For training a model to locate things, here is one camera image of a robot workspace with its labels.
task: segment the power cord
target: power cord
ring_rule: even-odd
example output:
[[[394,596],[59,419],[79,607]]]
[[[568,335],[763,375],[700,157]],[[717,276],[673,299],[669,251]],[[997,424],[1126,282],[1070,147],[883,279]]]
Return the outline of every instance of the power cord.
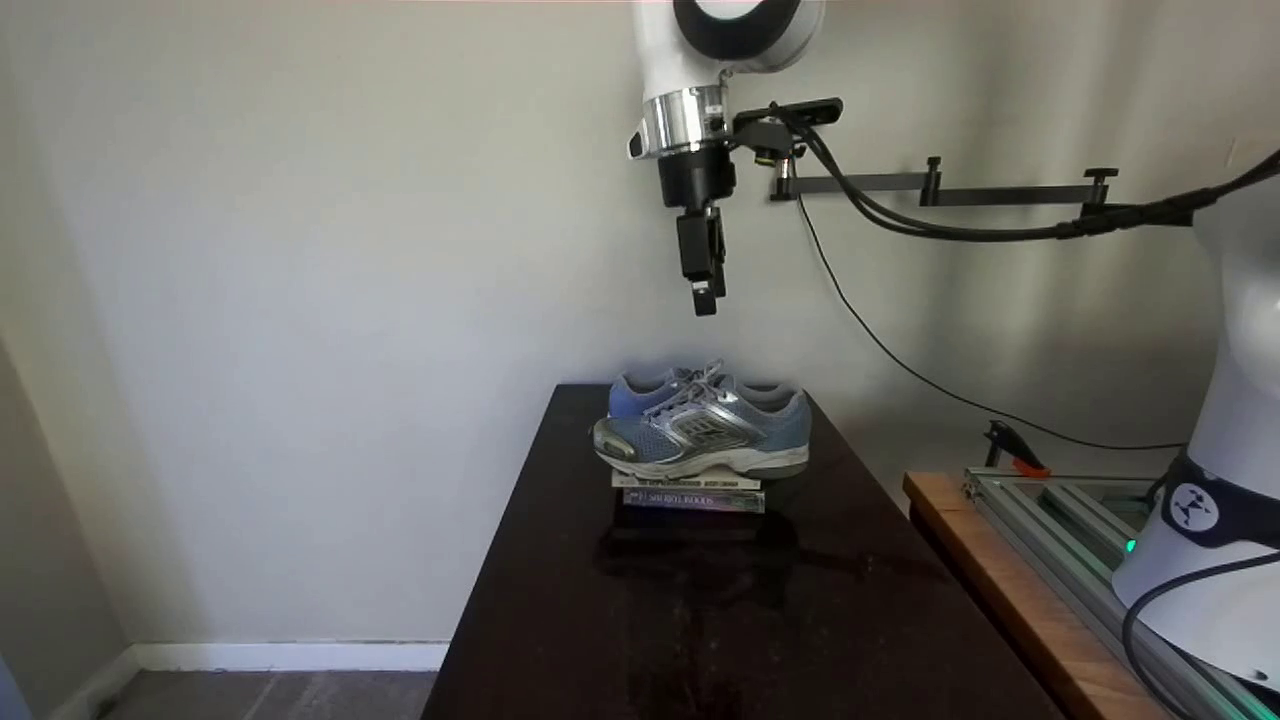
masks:
[[[800,215],[804,218],[805,224],[809,225],[809,234],[813,236],[813,245],[814,245],[814,247],[818,249],[818,258],[822,260],[822,265],[823,265],[823,268],[826,268],[827,277],[831,278],[831,284],[836,288],[836,295],[840,296],[840,301],[845,304],[845,309],[847,309],[849,314],[852,315],[855,320],[858,320],[858,324],[860,324],[863,327],[863,331],[865,331],[867,336],[872,338],[872,342],[874,342],[876,346],[879,347],[881,351],[884,352],[884,355],[887,355],[888,359],[892,360],[899,368],[906,370],[906,373],[909,375],[911,375],[915,379],[920,380],[922,383],[932,387],[933,389],[941,392],[942,395],[945,395],[945,396],[947,396],[947,397],[950,397],[952,400],[957,400],[960,402],[964,402],[965,405],[968,405],[970,407],[977,407],[978,410],[983,410],[986,413],[991,413],[992,415],[1000,415],[1001,418],[1007,418],[1007,419],[1014,420],[1016,423],[1021,423],[1021,424],[1027,425],[1028,428],[1034,428],[1034,429],[1037,429],[1037,430],[1039,430],[1039,432],[1042,432],[1044,434],[1050,434],[1050,436],[1053,436],[1053,437],[1056,437],[1059,439],[1065,439],[1065,441],[1073,442],[1075,445],[1082,445],[1084,447],[1094,447],[1094,448],[1098,448],[1098,450],[1124,450],[1124,451],[1134,450],[1134,451],[1137,451],[1137,450],[1174,450],[1174,448],[1183,447],[1185,445],[1183,442],[1169,442],[1169,443],[1158,443],[1158,445],[1107,445],[1107,443],[1102,443],[1102,442],[1091,442],[1091,441],[1087,441],[1087,439],[1080,439],[1078,437],[1071,437],[1071,436],[1069,436],[1066,433],[1060,433],[1060,432],[1057,432],[1055,429],[1047,428],[1047,427],[1044,427],[1044,425],[1042,425],[1039,423],[1033,423],[1033,421],[1030,421],[1030,420],[1028,420],[1025,418],[1021,418],[1019,415],[1014,415],[1012,413],[1006,413],[1004,410],[997,410],[997,409],[995,409],[995,407],[992,407],[989,405],[984,405],[984,404],[978,402],[975,400],[969,400],[968,397],[965,397],[965,396],[963,396],[963,395],[960,395],[957,392],[950,391],[950,389],[942,387],[941,384],[931,380],[929,378],[922,375],[919,372],[916,372],[910,365],[908,365],[906,363],[904,363],[902,359],[900,359],[897,355],[895,355],[893,351],[890,350],[888,346],[886,346],[884,342],[882,342],[881,338],[876,334],[876,331],[873,331],[870,328],[870,325],[867,324],[867,320],[863,319],[863,316],[858,313],[858,310],[854,309],[854,304],[850,302],[849,297],[845,296],[845,290],[840,286],[840,279],[836,277],[836,272],[832,270],[831,263],[827,260],[827,252],[822,247],[822,240],[818,238],[818,231],[813,227],[813,219],[809,218],[809,210],[808,210],[808,208],[804,206],[804,196],[797,196],[796,197],[796,205],[800,206]]]
[[[822,167],[831,173],[831,177],[840,184],[840,188],[849,197],[854,208],[873,224],[884,229],[925,237],[932,240],[945,240],[954,242],[1024,242],[1032,240],[1071,240],[1085,236],[1108,233],[1119,229],[1129,229],[1166,220],[1184,213],[1194,213],[1217,202],[1220,197],[1229,192],[1235,192],[1243,187],[1262,182],[1280,174],[1280,151],[1267,156],[1240,177],[1217,186],[1202,187],[1181,195],[1174,195],[1164,200],[1134,205],[1130,208],[1114,209],[1097,215],[1066,220],[1056,225],[1021,229],[980,229],[961,228],[954,225],[940,225],[927,223],[909,215],[904,215],[876,200],[859,190],[845,177],[840,164],[831,154],[826,141],[808,122],[796,113],[773,102],[769,105],[769,114],[786,124],[791,132],[809,146]]]
[[[1124,623],[1120,625],[1120,644],[1124,647],[1124,655],[1129,659],[1129,666],[1133,667],[1133,674],[1142,680],[1142,684],[1147,685],[1147,689],[1161,703],[1169,708],[1179,720],[1197,720],[1189,712],[1183,710],[1180,706],[1174,703],[1172,698],[1169,697],[1165,691],[1156,685],[1147,670],[1138,662],[1138,655],[1134,652],[1133,647],[1133,628],[1138,623],[1138,614],[1142,612],[1148,605],[1152,603],[1157,597],[1167,593],[1169,591],[1178,589],[1183,585],[1203,580],[1207,578],[1213,578],[1217,575],[1225,575],[1228,573],[1238,573],[1240,570],[1248,570],[1251,568],[1261,568],[1263,565],[1271,565],[1280,562],[1280,552],[1271,552],[1267,555],[1260,555],[1258,557],[1251,557],[1248,560],[1236,560],[1234,562],[1225,562],[1222,565],[1215,565],[1212,568],[1204,568],[1203,570],[1196,570],[1194,573],[1187,573],[1185,575],[1178,575],[1171,580],[1166,580],[1149,591],[1144,592],[1132,606],[1129,611],[1124,615]]]

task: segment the baseboard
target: baseboard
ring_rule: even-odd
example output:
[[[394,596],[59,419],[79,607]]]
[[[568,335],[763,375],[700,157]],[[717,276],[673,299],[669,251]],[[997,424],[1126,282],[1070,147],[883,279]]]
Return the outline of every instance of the baseboard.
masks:
[[[67,698],[67,702],[58,706],[49,714],[49,720],[93,720],[97,716],[99,705],[120,692],[138,674],[141,667],[133,655],[133,648],[127,648],[115,660],[90,675],[88,680]]]
[[[402,670],[434,671],[447,642],[140,643],[143,670]]]

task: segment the stack of books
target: stack of books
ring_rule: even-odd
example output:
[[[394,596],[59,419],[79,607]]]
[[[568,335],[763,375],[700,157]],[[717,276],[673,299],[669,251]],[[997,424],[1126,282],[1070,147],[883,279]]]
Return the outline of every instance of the stack of books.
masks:
[[[713,468],[682,480],[643,480],[613,471],[613,487],[622,505],[713,512],[764,512],[764,491],[753,480],[723,468]]]

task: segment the sneaker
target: sneaker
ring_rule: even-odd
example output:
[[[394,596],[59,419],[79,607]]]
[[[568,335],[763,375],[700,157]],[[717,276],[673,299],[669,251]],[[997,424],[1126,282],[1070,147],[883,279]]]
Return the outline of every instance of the sneaker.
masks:
[[[714,466],[756,479],[795,475],[809,462],[809,402],[778,386],[745,391],[732,375],[699,378],[639,416],[591,429],[596,455],[646,480],[690,478]]]
[[[713,360],[701,370],[672,368],[657,378],[618,375],[609,388],[609,418],[637,418],[645,410],[671,400],[689,383],[719,373],[722,360]]]

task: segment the shoe sole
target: shoe sole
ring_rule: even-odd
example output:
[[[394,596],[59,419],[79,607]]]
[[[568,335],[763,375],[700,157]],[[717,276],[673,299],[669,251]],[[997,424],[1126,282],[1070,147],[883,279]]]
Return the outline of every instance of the shoe sole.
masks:
[[[808,445],[777,452],[737,447],[695,455],[680,462],[627,462],[599,452],[596,455],[620,473],[641,480],[681,480],[698,477],[710,468],[728,468],[753,480],[777,480],[799,475],[809,466]]]

